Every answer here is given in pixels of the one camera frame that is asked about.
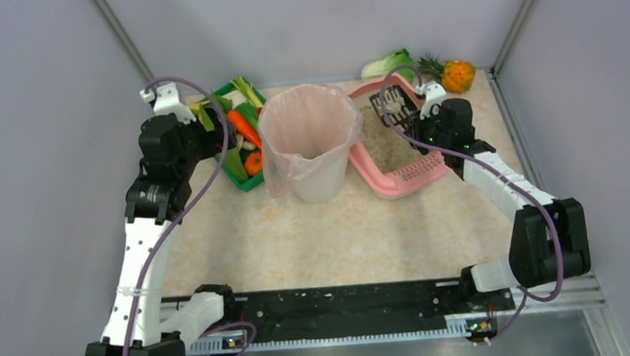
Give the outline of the black litter scoop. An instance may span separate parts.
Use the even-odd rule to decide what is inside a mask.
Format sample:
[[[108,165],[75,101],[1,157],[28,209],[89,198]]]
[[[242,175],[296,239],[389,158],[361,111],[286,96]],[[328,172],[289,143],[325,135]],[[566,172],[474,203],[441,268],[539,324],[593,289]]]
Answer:
[[[412,126],[413,121],[419,115],[420,109],[411,99],[408,93],[399,85],[389,86],[384,91],[386,100],[386,110],[388,118],[384,118],[380,93],[369,96],[369,102],[379,117],[380,121],[386,126],[398,126],[404,130]]]

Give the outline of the pink litter box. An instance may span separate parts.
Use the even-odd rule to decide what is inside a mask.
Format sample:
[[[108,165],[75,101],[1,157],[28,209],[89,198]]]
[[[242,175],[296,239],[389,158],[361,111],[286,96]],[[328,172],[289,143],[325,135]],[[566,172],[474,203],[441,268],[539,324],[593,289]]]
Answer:
[[[420,154],[386,125],[380,103],[382,79],[371,79],[348,92],[363,114],[361,140],[351,146],[349,161],[373,192],[394,199],[436,182],[450,169],[440,153]]]

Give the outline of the pink lined trash bin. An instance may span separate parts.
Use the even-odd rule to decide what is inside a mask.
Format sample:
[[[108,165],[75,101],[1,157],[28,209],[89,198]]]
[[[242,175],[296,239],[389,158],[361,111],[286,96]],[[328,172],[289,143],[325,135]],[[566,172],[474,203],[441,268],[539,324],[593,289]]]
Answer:
[[[268,194],[310,204],[332,201],[344,184],[363,115],[335,86],[299,84],[271,97],[259,119]]]

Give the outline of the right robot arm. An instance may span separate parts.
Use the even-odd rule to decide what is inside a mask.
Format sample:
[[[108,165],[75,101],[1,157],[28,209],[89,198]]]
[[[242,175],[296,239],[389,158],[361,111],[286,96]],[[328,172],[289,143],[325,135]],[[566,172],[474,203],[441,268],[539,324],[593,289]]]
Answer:
[[[413,120],[418,151],[440,152],[461,180],[482,191],[512,222],[506,258],[467,267],[473,292],[535,287],[586,274],[592,264],[582,203],[558,199],[512,170],[495,148],[475,136],[467,99],[425,104]]]

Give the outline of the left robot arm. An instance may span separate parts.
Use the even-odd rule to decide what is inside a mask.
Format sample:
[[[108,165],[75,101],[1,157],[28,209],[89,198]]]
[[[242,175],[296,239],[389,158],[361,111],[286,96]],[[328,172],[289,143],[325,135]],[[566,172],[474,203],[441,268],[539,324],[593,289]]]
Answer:
[[[224,317],[230,288],[196,292],[160,321],[162,291],[177,227],[203,197],[190,187],[202,160],[224,156],[236,144],[235,128],[218,114],[213,130],[174,114],[154,116],[140,127],[140,171],[125,196],[124,258],[109,321],[84,356],[185,356],[210,326]]]

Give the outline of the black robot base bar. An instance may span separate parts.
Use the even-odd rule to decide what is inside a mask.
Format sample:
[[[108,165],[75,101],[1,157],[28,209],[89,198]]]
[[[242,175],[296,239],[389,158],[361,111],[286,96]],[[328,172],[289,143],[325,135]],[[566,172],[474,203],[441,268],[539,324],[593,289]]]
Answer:
[[[235,294],[221,323],[246,321],[257,343],[370,337],[444,329],[458,313],[512,310],[509,290],[472,293],[458,279],[421,279]]]

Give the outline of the green leafy vegetable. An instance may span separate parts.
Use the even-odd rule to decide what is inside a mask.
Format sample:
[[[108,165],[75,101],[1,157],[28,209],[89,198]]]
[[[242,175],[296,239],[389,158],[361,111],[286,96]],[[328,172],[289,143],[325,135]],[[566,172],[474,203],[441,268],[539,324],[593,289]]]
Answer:
[[[211,132],[212,130],[220,128],[216,110],[212,107],[208,99],[203,99],[199,103],[197,116],[207,131]],[[245,172],[241,162],[240,146],[238,145],[239,140],[236,137],[237,131],[235,127],[231,127],[231,133],[232,139],[229,142],[230,148],[226,153],[225,162],[223,164],[225,169],[232,175],[233,181],[237,184],[242,184],[249,180],[249,176]]]

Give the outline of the toy pineapple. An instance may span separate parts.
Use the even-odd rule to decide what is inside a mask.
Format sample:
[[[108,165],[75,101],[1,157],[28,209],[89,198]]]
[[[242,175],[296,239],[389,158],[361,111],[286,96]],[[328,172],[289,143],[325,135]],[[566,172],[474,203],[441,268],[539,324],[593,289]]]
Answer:
[[[427,53],[418,59],[419,71],[429,75],[445,88],[446,92],[462,94],[469,91],[475,80],[476,68],[466,60],[439,61]]]

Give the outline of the orange toy carrot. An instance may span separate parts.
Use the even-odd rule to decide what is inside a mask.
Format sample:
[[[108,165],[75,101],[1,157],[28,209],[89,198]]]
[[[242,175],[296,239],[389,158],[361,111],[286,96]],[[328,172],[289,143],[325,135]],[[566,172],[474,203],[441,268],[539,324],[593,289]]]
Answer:
[[[227,112],[226,117],[235,125],[237,132],[240,133],[243,138],[251,141],[259,150],[262,148],[262,139],[253,126],[246,121],[243,114],[235,109]]]

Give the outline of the small orange pumpkin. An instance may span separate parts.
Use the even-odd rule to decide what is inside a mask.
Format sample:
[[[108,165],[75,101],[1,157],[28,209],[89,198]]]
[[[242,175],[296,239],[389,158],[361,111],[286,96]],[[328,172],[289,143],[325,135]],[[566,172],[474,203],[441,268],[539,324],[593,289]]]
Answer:
[[[253,177],[262,172],[263,161],[261,151],[253,151],[244,160],[244,170],[248,176]]]

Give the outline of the green vegetable tray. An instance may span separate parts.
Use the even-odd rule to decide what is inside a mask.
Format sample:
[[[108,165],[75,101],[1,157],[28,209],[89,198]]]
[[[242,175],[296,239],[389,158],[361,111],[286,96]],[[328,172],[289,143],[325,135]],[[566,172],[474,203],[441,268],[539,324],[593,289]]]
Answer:
[[[237,77],[230,83],[223,85],[215,92],[219,97],[229,98],[233,109],[238,110],[250,124],[258,131],[257,121],[266,99],[244,77]],[[245,140],[238,151],[228,150],[226,161],[222,169],[230,177],[231,182],[245,192],[256,188],[264,181],[262,166],[256,166],[249,161],[249,157],[261,157],[261,150],[252,142]]]

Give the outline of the white green leek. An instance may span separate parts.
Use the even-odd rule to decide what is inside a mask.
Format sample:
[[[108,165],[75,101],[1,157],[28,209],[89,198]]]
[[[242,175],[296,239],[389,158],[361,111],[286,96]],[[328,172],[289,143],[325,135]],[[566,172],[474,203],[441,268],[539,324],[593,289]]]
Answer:
[[[257,109],[262,108],[265,104],[263,98],[254,89],[253,84],[242,76],[237,76],[231,81],[232,86],[240,92],[249,104],[254,105]]]

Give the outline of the toy bok choy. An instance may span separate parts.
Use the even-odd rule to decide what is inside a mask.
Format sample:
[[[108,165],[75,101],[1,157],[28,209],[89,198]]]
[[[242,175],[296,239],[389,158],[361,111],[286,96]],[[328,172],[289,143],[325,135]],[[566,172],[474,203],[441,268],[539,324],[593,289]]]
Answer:
[[[413,82],[416,75],[414,69],[417,63],[410,56],[408,49],[405,48],[401,48],[400,50],[389,53],[387,56],[367,63],[360,72],[361,79],[366,81],[383,77],[391,69],[401,65],[408,65],[409,67],[400,69],[398,73],[404,76],[409,82]]]

